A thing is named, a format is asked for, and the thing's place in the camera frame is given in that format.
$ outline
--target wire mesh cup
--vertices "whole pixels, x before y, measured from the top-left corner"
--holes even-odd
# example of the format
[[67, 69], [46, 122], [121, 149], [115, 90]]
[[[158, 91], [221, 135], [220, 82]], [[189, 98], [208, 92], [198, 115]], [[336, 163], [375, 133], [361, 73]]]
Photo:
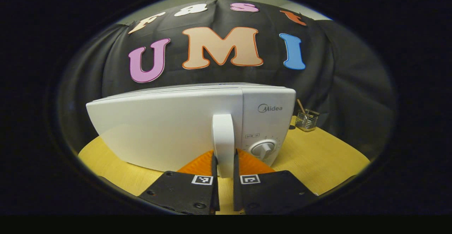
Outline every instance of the wire mesh cup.
[[305, 132], [312, 131], [316, 127], [315, 124], [317, 123], [319, 115], [320, 113], [308, 109], [305, 109], [305, 113], [298, 112], [295, 126]]

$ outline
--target timer knob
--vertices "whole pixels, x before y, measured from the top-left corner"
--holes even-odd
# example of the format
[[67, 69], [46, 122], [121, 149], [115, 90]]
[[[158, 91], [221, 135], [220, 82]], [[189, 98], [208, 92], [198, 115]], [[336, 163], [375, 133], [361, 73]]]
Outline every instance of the timer knob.
[[263, 142], [254, 146], [250, 151], [255, 157], [259, 158], [260, 160], [264, 160], [265, 157], [269, 155], [274, 148], [275, 148], [274, 143]]

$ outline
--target yellow table surface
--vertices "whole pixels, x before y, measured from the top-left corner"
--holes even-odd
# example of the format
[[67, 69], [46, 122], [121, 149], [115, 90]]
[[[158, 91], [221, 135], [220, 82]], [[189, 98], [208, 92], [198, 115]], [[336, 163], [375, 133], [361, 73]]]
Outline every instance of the yellow table surface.
[[[87, 144], [79, 158], [96, 175], [136, 196], [163, 173], [120, 160], [100, 137]], [[358, 174], [369, 163], [362, 153], [321, 128], [310, 132], [295, 128], [287, 132], [272, 168], [289, 170], [313, 193], [321, 195]], [[232, 191], [232, 179], [219, 177], [220, 211], [216, 214], [239, 214], [233, 210]]]

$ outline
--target black cloth backdrop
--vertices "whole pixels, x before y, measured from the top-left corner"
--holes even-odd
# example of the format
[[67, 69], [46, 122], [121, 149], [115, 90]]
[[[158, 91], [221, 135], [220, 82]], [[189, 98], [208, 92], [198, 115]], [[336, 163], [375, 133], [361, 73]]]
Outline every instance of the black cloth backdrop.
[[[235, 2], [254, 4], [260, 11], [233, 11], [230, 4]], [[58, 89], [57, 107], [61, 132], [74, 151], [80, 152], [98, 136], [86, 111], [88, 102], [144, 88], [213, 82], [293, 88], [305, 108], [321, 114], [318, 127], [371, 160], [384, 149], [396, 119], [396, 92], [384, 64], [350, 30], [332, 20], [312, 20], [297, 14], [307, 25], [302, 26], [280, 12], [287, 9], [257, 2], [208, 0], [204, 3], [208, 10], [182, 17], [174, 14], [192, 4], [164, 10], [163, 16], [132, 34], [128, 32], [139, 20], [131, 25], [113, 24], [74, 55]], [[201, 26], [211, 28], [221, 38], [237, 26], [257, 29], [255, 40], [263, 64], [257, 67], [233, 65], [233, 50], [226, 63], [220, 66], [204, 50], [204, 58], [210, 60], [210, 65], [186, 70], [182, 63], [188, 58], [189, 39], [182, 31]], [[304, 70], [291, 70], [283, 65], [287, 51], [280, 33], [301, 39]], [[129, 53], [145, 46], [142, 69], [150, 70], [154, 55], [149, 45], [163, 38], [171, 39], [165, 49], [163, 73], [148, 83], [133, 81]]]

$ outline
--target peach letter m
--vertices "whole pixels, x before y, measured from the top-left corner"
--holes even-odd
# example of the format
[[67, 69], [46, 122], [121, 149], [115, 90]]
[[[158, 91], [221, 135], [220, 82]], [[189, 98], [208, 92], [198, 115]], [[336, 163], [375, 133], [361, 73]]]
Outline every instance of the peach letter m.
[[189, 58], [182, 64], [185, 69], [208, 67], [208, 59], [204, 58], [205, 49], [219, 65], [224, 65], [231, 51], [235, 48], [236, 55], [231, 59], [233, 65], [258, 66], [263, 64], [256, 47], [254, 28], [233, 28], [226, 38], [222, 39], [211, 28], [189, 28], [182, 31], [189, 36]]

